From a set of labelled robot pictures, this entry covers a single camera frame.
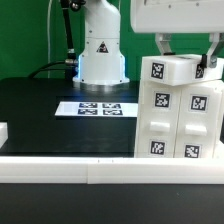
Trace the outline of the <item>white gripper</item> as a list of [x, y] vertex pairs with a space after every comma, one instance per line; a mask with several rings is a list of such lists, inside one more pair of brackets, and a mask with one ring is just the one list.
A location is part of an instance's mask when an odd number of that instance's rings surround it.
[[217, 66], [224, 48], [224, 0], [131, 0], [130, 19], [136, 33], [156, 33], [162, 55], [173, 55], [170, 33], [211, 33], [211, 46], [201, 56], [203, 69]]

